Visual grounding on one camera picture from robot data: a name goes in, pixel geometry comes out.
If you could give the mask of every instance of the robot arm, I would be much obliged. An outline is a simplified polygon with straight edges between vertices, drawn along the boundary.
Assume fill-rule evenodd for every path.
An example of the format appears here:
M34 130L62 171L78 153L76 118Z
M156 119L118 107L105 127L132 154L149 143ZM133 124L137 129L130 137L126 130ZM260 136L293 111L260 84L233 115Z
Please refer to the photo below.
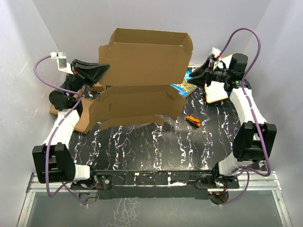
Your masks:
M223 184L231 182L239 171L238 167L249 166L265 159L250 105L241 89L241 80L245 73L247 60L246 55L236 53L232 55L228 68L220 68L218 67L221 61L220 51L213 48L205 63L192 72L190 74L192 78L187 81L198 87L204 87L205 84L209 86L212 81L223 82L225 91L230 92L230 100L234 104L241 122L241 128L232 144L232 153L213 168L212 180L214 182ZM247 80L244 80L244 89L251 100L252 108L262 131L267 154L270 156L276 137L276 126L268 124L259 112Z
M51 53L51 58L57 60L58 70L68 73L65 82L60 88L77 92L84 85L94 86L107 71L109 65L98 65L97 63L82 62L77 59L71 64L66 62L66 56L60 53ZM71 182L75 180L91 181L91 169L86 165L76 165L69 154L68 145L75 125L82 114L81 102L75 110L67 117L66 114L78 101L70 93L61 90L54 90L49 95L50 102L58 110L58 118L51 130L51 133L41 146L33 149L33 158L36 167L38 180L45 183L45 160L49 159L49 182ZM50 154L46 157L46 147L50 143Z

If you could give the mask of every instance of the book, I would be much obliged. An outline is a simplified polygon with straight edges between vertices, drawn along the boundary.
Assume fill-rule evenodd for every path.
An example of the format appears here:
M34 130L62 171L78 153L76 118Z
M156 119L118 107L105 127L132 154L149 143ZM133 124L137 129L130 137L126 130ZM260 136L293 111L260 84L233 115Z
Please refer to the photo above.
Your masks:
M210 86L205 84L206 102L214 103L223 99L227 99L227 92L224 90L224 83L212 81Z
M182 84L171 84L175 89L179 91L179 95L181 95L184 98L189 96L189 94L192 93L197 88L196 85L189 84L187 82L187 80L191 78L189 77L189 74L195 71L197 68L198 67L188 67Z

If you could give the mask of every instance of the cardboard box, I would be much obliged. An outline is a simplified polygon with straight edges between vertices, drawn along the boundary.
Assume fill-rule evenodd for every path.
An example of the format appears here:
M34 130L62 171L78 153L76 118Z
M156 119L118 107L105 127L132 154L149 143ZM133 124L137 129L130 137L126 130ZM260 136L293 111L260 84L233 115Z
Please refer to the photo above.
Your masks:
M143 123L164 124L158 115L168 115L176 120L183 110L186 99L171 85L146 85L111 87L89 106L89 123L77 124L87 133L97 122L100 130L112 126Z
M106 85L102 85L100 83L95 84L94 87L89 87L90 91L105 91Z
M99 64L110 65L100 84L181 84L192 51L187 33L117 28L99 47Z
M82 99L83 113L75 130L87 133L97 122L102 122L100 130L153 122L163 125L158 115L176 120L186 99L170 84L182 83L192 50L187 33L117 28L109 44L99 48L99 64L110 68L93 89L113 87L95 101Z

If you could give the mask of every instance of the colorful book cover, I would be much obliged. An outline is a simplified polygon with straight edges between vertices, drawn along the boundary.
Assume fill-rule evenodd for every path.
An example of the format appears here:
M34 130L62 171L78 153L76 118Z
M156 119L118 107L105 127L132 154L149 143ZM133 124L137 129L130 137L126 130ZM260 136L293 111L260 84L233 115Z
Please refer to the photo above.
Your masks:
M187 97L197 88L197 86L187 83L187 80L191 78L189 77L189 74L195 71L197 68L198 67L189 67L187 69L182 84L171 84L175 89L179 91L179 95L182 97Z

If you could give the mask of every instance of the white bracket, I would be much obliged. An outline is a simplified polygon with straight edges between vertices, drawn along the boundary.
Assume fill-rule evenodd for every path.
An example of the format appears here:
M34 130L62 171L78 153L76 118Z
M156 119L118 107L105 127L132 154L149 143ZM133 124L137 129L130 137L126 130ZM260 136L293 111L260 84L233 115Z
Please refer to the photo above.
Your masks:
M239 171L239 166L248 166L250 164L252 164L252 161L238 162L233 153L231 153L229 156L219 162L219 173L224 176L233 176Z
M66 62L66 55L63 52L51 52L51 58L53 60L57 60L57 65L58 65L58 70L68 73L68 74L73 74L71 70L71 65Z
M214 57L217 59L215 62L214 62L214 69L217 68L217 66L219 65L220 63L220 60L221 60L221 56L220 56L220 53L221 51L217 48L212 48L212 52L211 54L214 55Z

